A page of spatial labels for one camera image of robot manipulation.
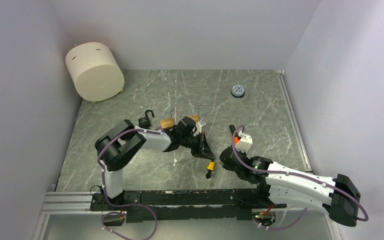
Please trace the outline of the yellow black padlock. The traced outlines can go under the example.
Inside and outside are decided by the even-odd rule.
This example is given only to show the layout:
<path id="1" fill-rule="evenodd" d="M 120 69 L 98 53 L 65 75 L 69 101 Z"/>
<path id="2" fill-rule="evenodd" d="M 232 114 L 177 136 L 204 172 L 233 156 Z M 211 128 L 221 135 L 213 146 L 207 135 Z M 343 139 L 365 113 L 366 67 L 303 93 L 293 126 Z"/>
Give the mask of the yellow black padlock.
<path id="1" fill-rule="evenodd" d="M 215 169 L 215 161 L 214 160 L 211 160 L 208 165 L 207 165 L 207 173 L 205 175 L 206 179 L 210 179 L 211 176 L 212 176 L 212 173 Z"/>

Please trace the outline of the small brass padlock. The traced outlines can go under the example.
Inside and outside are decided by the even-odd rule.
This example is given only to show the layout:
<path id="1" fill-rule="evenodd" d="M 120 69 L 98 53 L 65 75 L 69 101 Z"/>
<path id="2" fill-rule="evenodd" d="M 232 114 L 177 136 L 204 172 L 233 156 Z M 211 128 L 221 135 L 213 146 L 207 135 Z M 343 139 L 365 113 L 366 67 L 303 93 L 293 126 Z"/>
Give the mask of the small brass padlock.
<path id="1" fill-rule="evenodd" d="M 206 116 L 207 116 L 207 109 L 206 109 L 206 105 L 203 103 L 199 103 L 196 106 L 196 113 L 188 115 L 188 117 L 190 119 L 194 120 L 195 123 L 198 123 L 199 121 L 201 121 Z"/>

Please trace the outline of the large brass padlock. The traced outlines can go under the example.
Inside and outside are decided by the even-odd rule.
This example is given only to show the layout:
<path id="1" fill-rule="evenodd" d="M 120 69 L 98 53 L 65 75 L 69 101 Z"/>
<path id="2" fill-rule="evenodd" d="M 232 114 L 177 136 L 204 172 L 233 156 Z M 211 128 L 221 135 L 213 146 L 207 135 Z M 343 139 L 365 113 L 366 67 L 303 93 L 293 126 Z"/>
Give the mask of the large brass padlock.
<path id="1" fill-rule="evenodd" d="M 160 127 L 162 129 L 172 129 L 176 125 L 176 119 L 180 119 L 182 117 L 181 112 L 178 108 L 172 108 L 168 113 L 168 118 L 164 118 L 160 120 Z"/>

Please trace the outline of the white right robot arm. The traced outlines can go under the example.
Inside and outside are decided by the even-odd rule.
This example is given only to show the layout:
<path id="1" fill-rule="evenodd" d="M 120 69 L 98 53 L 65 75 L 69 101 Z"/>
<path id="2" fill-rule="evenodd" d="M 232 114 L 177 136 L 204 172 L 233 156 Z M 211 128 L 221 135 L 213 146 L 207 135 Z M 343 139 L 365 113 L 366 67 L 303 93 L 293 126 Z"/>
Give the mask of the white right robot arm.
<path id="1" fill-rule="evenodd" d="M 369 219 L 360 203 L 361 193 L 344 174 L 336 177 L 313 175 L 269 158 L 248 158 L 231 146 L 220 154 L 219 159 L 225 170 L 257 186 L 255 202 L 262 208 L 285 204 L 316 210 L 347 227 L 355 227 L 358 221 Z"/>

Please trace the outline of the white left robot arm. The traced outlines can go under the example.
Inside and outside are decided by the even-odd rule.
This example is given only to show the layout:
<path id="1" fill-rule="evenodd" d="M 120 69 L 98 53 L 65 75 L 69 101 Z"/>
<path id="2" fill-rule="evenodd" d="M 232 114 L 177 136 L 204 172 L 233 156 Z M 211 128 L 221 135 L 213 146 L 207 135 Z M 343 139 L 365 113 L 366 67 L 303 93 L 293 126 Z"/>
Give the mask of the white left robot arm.
<path id="1" fill-rule="evenodd" d="M 149 130 L 125 119 L 94 144 L 97 164 L 101 168 L 103 203 L 110 210 L 124 203 L 123 169 L 141 149 L 172 152 L 179 147 L 190 149 L 194 158 L 210 161 L 214 170 L 216 156 L 211 151 L 205 133 L 191 117 L 183 117 L 170 129 Z"/>

